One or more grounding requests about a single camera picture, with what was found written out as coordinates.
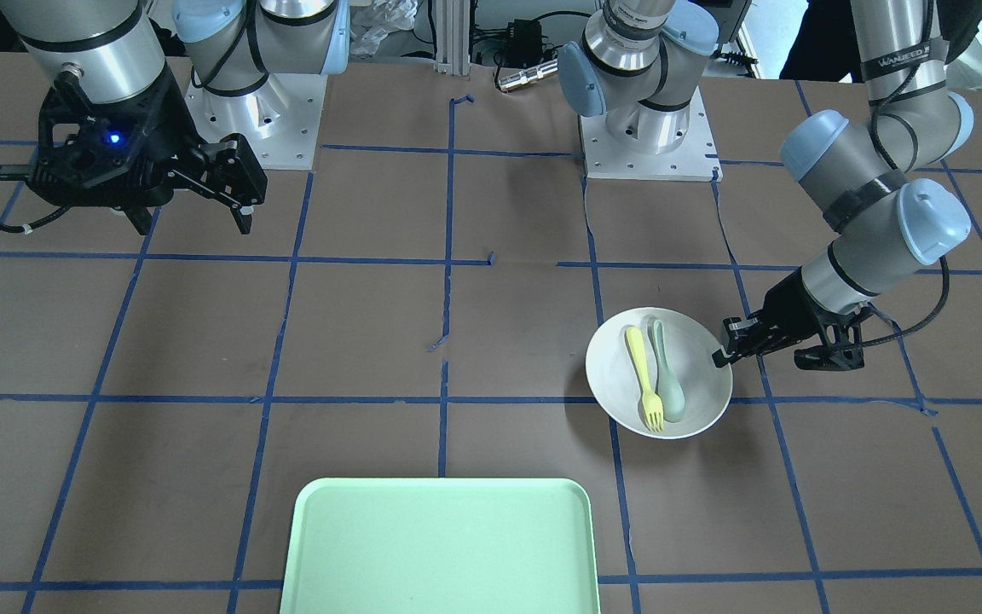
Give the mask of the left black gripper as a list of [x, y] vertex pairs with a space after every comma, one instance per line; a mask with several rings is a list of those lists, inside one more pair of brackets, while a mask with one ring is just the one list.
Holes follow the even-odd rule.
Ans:
[[796, 350], [794, 364], [810, 372], [853, 372], [865, 366], [861, 325], [869, 312], [858, 307], [839, 315], [819, 306], [806, 290], [798, 269], [769, 290], [760, 317], [722, 320], [721, 342], [712, 363], [722, 368], [741, 359], [768, 355], [818, 339], [818, 345]]

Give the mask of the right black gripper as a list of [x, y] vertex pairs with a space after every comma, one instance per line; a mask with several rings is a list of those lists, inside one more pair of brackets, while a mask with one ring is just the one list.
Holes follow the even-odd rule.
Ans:
[[268, 175], [243, 135], [216, 143], [216, 168], [207, 174], [204, 140], [171, 67], [141, 93], [116, 102], [91, 101], [81, 77], [81, 67], [65, 65], [40, 106], [32, 192], [55, 207], [120, 211], [144, 235], [151, 209], [186, 189], [227, 207], [239, 233], [251, 233]]

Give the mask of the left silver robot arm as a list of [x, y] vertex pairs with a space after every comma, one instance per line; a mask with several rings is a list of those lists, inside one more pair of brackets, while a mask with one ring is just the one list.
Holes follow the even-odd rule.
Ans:
[[[849, 372], [864, 365], [861, 325], [878, 295], [966, 240], [965, 206], [933, 180], [908, 172], [967, 142], [969, 102], [948, 90], [934, 1], [854, 1], [869, 117], [814, 113], [783, 141], [788, 174], [821, 210], [835, 238], [784, 277], [747, 319], [722, 323], [713, 365], [796, 347], [804, 370]], [[687, 113], [702, 70], [719, 47], [719, 27], [690, 1], [605, 1], [581, 38], [557, 52], [558, 82], [578, 116], [616, 127]], [[807, 339], [818, 345], [800, 349]]]

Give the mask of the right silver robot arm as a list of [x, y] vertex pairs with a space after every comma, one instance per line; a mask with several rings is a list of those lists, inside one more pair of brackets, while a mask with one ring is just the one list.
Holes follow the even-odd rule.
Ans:
[[172, 27], [144, 1], [1, 1], [49, 80], [28, 165], [1, 165], [51, 207], [4, 233], [27, 235], [100, 207], [147, 235], [153, 214], [191, 191], [250, 233], [268, 166], [304, 165], [311, 100], [285, 78], [346, 70], [347, 1], [175, 1]]

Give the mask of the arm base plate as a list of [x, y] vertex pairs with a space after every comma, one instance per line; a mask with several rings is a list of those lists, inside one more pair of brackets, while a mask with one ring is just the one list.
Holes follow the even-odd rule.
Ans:
[[186, 104], [206, 141], [239, 133], [265, 170], [310, 171], [327, 83], [326, 75], [273, 74], [261, 89], [241, 97], [190, 85]]
[[679, 110], [642, 105], [578, 117], [586, 177], [592, 180], [720, 182], [724, 178], [701, 90]]

